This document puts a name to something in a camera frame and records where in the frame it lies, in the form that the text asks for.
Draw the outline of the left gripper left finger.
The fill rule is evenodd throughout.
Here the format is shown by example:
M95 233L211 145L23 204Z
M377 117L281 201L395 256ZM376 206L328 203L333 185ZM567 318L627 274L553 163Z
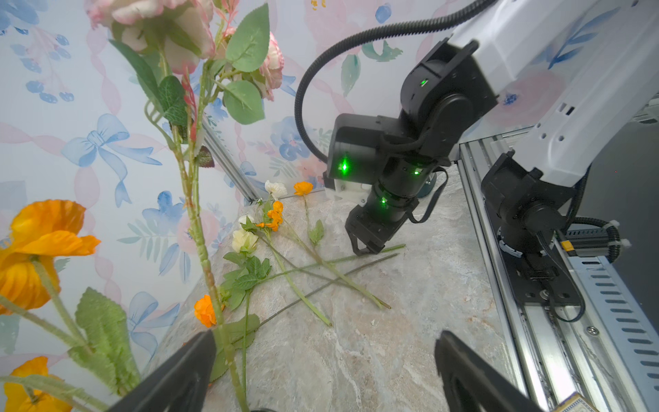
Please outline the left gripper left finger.
M215 358L213 333L201 332L109 410L200 411Z

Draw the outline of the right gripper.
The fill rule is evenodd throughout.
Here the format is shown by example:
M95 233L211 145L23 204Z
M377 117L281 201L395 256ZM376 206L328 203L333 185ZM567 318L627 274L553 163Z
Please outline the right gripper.
M382 203L355 206L345 224L354 254L381 253L385 244L408 221L408 212L417 206L418 203L406 207Z

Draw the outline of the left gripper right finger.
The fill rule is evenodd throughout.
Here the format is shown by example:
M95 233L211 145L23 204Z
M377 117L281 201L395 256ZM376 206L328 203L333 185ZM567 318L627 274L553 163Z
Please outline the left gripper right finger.
M451 331L441 333L434 358L451 411L541 409Z

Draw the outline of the pink rose stem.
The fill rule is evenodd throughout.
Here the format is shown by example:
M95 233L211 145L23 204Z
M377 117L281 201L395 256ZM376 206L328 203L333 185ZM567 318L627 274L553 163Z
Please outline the pink rose stem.
M205 109L216 99L242 125L264 119L263 100L281 84L281 52L270 34L267 3L234 27L236 8L235 1L92 1L87 14L93 26L111 31L112 45L135 70L148 98L149 121L158 126L165 118L170 125L163 136L180 170L190 230L235 396L247 411L201 217L202 128Z

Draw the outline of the yellow poppy flower stem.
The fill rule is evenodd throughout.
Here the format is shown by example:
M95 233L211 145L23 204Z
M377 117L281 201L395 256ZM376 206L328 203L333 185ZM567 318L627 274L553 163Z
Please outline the yellow poppy flower stem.
M125 310L91 287L72 309L62 297L58 263L92 256L101 244L83 233L85 216L84 206L59 199L38 201L18 212L1 242L1 314L56 338L69 360L123 398L142 380Z

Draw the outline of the orange rose stem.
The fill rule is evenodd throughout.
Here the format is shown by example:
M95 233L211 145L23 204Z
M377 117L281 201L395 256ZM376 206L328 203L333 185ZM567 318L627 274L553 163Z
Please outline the orange rose stem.
M315 246L317 245L317 242L314 242L312 240L312 232L314 228L312 227L311 224L311 219L310 219L310 213L309 213L309 206L307 202L307 195L309 195L312 190L313 190L313 185L308 183L308 182L298 182L293 185L294 189L294 195L301 197L304 202L305 206L305 222L307 223L307 237L309 238L312 248L310 248L305 241L300 240L299 244L302 245L305 250L316 260L317 263L319 263L321 266L323 266L325 269L327 269L329 272L337 276L339 279L343 280L346 285L350 286L350 288L353 288L360 292L362 295L367 297L369 300L373 301L376 306L380 309L386 308L386 309L391 309L391 306L384 302L383 300L379 299L376 295L373 295L371 292L369 292L366 288L358 285L358 283L355 283L352 281L347 275L341 273L336 269L336 267L333 264L330 264L329 262L325 261L320 257L320 255L316 252Z

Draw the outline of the white flower stem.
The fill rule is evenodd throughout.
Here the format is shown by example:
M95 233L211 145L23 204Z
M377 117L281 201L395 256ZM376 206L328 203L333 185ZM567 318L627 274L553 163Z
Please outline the white flower stem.
M317 221L314 225L309 219L307 197L314 186L308 182L298 182L295 186L295 195L305 204L305 222L307 223L307 238L311 242L312 255L317 256L315 247L318 247L324 238L324 223ZM233 233L233 250L243 254L253 253L256 250L257 240L262 239L266 245L272 245L272 235L283 231L288 238L303 248L308 245L297 235L295 230L286 222L282 199L288 195L286 185L281 182L266 180L264 183L265 198L256 202L258 214L246 214L239 218L239 227Z

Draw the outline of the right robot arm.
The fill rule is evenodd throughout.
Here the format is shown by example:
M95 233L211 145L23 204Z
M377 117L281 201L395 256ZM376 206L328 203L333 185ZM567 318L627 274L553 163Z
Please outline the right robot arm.
M349 215L355 252L377 253L417 222L422 181L460 142L494 131L528 135L482 180L509 254L537 254L561 230L561 207L624 123L658 88L655 1L477 1L447 18L357 34L371 39L444 27L449 38L403 82L396 117L343 114L326 160L337 183L371 193Z

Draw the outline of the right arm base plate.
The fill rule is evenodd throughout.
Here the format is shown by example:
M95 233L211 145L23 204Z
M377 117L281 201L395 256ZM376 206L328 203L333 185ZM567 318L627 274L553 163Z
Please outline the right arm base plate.
M540 243L540 252L525 254L504 242L501 228L496 233L506 276L515 302L520 306L545 307L557 320L573 324L585 315L586 302L566 265L559 262L554 249L547 254L548 243Z

